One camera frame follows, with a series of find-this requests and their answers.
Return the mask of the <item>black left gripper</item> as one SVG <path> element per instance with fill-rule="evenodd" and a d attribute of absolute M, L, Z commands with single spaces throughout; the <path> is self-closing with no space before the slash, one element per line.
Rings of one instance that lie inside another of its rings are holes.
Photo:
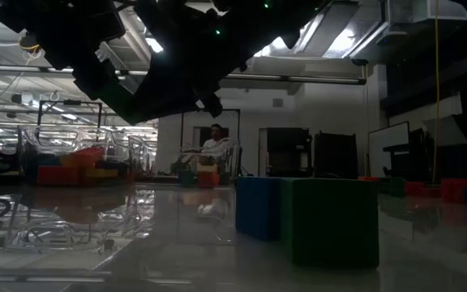
<path fill-rule="evenodd" d="M 115 67 L 109 59 L 73 71 L 75 85 L 92 101 L 116 101 L 121 96 L 121 84 L 115 74 Z"/>

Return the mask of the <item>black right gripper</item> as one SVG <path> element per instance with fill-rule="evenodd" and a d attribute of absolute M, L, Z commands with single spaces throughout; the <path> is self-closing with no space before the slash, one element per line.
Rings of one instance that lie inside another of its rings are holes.
<path fill-rule="evenodd" d="M 205 12 L 187 0 L 138 0 L 135 12 L 161 45 L 142 82 L 164 112 L 185 112 L 203 104 L 213 118 L 223 107 L 220 81 L 244 71 L 258 50 L 258 0 L 211 0 Z"/>

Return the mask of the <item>small green block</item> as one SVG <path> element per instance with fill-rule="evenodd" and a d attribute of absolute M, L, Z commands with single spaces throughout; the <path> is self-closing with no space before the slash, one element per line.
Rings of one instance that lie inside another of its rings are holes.
<path fill-rule="evenodd" d="M 378 219 L 374 182 L 287 178 L 281 183 L 281 241 L 295 265 L 377 268 Z"/>
<path fill-rule="evenodd" d="M 182 170 L 178 172 L 178 183 L 184 187 L 195 185 L 195 173 L 191 170 Z"/>

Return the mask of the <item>long orange-red block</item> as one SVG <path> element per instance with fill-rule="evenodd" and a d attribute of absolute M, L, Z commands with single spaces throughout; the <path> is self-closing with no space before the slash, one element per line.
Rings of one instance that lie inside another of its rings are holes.
<path fill-rule="evenodd" d="M 90 147 L 73 152 L 71 156 L 78 167 L 93 168 L 102 159 L 104 154 L 105 150 L 103 148 Z"/>

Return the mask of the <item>long red block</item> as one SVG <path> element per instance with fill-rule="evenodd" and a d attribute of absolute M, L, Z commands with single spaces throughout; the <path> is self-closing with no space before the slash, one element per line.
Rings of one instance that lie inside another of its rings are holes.
<path fill-rule="evenodd" d="M 467 178 L 442 178 L 441 199 L 443 202 L 463 204 L 464 192 L 467 189 Z"/>
<path fill-rule="evenodd" d="M 76 186 L 79 184 L 79 169 L 63 166 L 39 166 L 36 183 L 42 186 Z"/>
<path fill-rule="evenodd" d="M 440 198 L 441 188 L 438 185 L 429 185 L 424 182 L 407 182 L 405 194 L 413 197 Z"/>

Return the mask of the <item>small blue block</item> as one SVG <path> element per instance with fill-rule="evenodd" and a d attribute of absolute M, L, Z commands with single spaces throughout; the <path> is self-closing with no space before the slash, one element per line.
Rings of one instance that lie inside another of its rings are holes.
<path fill-rule="evenodd" d="M 237 232 L 267 242 L 280 239 L 281 187 L 280 178 L 241 177 L 237 180 Z"/>

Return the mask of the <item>person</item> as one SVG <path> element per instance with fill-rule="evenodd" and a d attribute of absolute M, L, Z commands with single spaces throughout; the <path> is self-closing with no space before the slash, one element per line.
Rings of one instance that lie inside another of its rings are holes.
<path fill-rule="evenodd" d="M 232 142 L 224 137 L 224 128 L 220 124 L 210 126 L 211 138 L 206 140 L 200 149 L 190 149 L 186 152 L 197 153 L 201 165 L 213 165 L 225 161 Z"/>

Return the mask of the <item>black cabinet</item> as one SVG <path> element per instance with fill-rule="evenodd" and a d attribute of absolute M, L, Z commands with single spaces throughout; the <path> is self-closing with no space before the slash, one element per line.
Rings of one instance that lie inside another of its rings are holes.
<path fill-rule="evenodd" d="M 320 131 L 314 138 L 314 177 L 358 177 L 356 135 L 339 135 Z"/>
<path fill-rule="evenodd" d="M 311 142 L 312 137 L 308 128 L 268 128 L 266 175 L 310 177 L 313 173 Z"/>

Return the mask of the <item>long ceiling light fixture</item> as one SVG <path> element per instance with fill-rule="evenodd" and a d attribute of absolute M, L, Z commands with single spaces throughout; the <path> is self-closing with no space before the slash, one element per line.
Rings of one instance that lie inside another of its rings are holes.
<path fill-rule="evenodd" d="M 342 85 L 364 85 L 366 84 L 366 79 L 333 77 L 333 76 L 261 75 L 261 74 L 230 73 L 225 77 L 225 79 L 286 82 L 286 83 L 307 83 L 307 84 L 342 84 Z"/>

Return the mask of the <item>whiteboard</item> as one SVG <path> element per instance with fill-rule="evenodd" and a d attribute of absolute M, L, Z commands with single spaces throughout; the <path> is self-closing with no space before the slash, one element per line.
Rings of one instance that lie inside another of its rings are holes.
<path fill-rule="evenodd" d="M 409 123 L 372 131 L 368 135 L 368 165 L 371 177 L 386 177 L 393 170 L 393 158 L 409 153 Z"/>

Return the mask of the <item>grey ceiling duct box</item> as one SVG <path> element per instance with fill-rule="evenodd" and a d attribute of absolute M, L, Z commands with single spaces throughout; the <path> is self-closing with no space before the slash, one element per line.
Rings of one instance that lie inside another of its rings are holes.
<path fill-rule="evenodd" d="M 425 20 L 467 21 L 467 11 L 451 0 L 385 0 L 387 17 L 393 24 L 414 24 Z"/>

